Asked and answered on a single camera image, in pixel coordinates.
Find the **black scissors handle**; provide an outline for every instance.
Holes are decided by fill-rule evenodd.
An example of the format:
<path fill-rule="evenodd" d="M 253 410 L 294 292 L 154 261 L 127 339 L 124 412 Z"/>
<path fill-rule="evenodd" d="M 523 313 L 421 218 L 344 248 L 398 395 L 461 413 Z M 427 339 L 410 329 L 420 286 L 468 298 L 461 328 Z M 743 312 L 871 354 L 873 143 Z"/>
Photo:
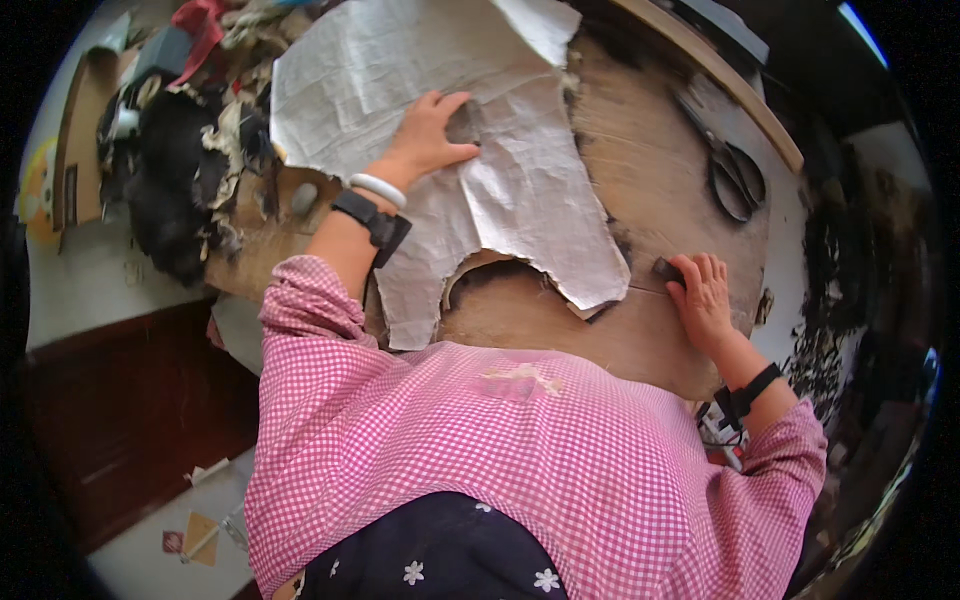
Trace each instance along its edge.
<path fill-rule="evenodd" d="M 767 185 L 763 172 L 750 156 L 734 146 L 722 142 L 710 153 L 707 165 L 707 180 L 714 201 L 721 210 L 739 223 L 750 221 L 767 198 Z M 724 202 L 718 185 L 724 180 L 733 195 L 742 204 L 743 212 L 734 212 Z"/>

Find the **paper on floor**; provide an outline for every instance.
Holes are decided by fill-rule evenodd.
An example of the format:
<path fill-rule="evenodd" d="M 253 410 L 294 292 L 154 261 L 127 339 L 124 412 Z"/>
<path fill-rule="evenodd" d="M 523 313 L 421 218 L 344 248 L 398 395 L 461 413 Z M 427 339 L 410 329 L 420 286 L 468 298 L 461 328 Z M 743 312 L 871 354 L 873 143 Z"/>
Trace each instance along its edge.
<path fill-rule="evenodd" d="M 476 102 L 482 155 L 410 190 L 414 227 L 376 272 L 391 348 L 430 342 L 444 281 L 482 248 L 527 258 L 581 309 L 626 295 L 555 68 L 579 21 L 556 0 L 351 0 L 276 61 L 274 141 L 288 165 L 341 179 L 381 156 L 423 93 Z"/>

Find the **hand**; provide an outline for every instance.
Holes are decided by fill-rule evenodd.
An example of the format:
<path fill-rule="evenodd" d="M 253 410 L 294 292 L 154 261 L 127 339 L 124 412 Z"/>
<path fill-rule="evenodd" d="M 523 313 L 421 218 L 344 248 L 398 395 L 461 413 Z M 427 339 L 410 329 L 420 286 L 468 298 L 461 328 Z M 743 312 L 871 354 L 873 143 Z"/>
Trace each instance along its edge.
<path fill-rule="evenodd" d="M 469 98 L 467 92 L 444 96 L 430 91 L 420 96 L 407 109 L 383 158 L 372 163 L 366 173 L 406 192 L 424 175 L 479 156 L 480 148 L 473 144 L 451 144 L 446 140 L 446 123 Z"/>
<path fill-rule="evenodd" d="M 686 282 L 686 290 L 676 281 L 666 284 L 686 335 L 696 349 L 713 358 L 737 333 L 730 320 L 727 263 L 713 254 L 697 254 L 692 260 L 679 254 L 670 264 L 680 269 Z"/>

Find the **white jade bangle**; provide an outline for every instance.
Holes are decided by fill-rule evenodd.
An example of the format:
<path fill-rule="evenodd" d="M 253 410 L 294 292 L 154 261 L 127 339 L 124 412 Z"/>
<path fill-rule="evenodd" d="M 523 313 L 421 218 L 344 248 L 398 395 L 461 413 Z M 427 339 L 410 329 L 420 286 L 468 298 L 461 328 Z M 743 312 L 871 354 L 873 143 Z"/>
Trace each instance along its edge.
<path fill-rule="evenodd" d="M 407 205 L 407 197 L 403 195 L 403 192 L 379 177 L 367 175 L 366 173 L 357 173 L 349 179 L 347 185 L 350 187 L 359 187 L 368 192 L 373 192 L 377 196 L 382 196 L 391 204 L 394 204 L 397 210 L 403 210 L 403 207 Z"/>

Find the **scissors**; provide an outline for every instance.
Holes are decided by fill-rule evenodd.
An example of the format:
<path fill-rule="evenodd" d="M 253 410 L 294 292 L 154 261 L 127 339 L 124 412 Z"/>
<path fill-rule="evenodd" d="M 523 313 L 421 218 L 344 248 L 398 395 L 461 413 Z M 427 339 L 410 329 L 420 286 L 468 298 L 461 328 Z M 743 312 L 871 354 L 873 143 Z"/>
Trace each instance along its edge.
<path fill-rule="evenodd" d="M 739 223 L 746 223 L 766 202 L 767 185 L 763 179 L 763 172 L 750 156 L 717 136 L 697 111 L 680 95 L 674 92 L 674 99 L 686 116 L 693 123 L 700 135 L 710 146 L 707 161 L 707 182 L 710 193 L 720 209 Z M 718 189 L 720 180 L 725 182 L 724 187 L 730 188 L 733 196 L 739 201 L 741 211 L 734 211 L 724 202 Z"/>

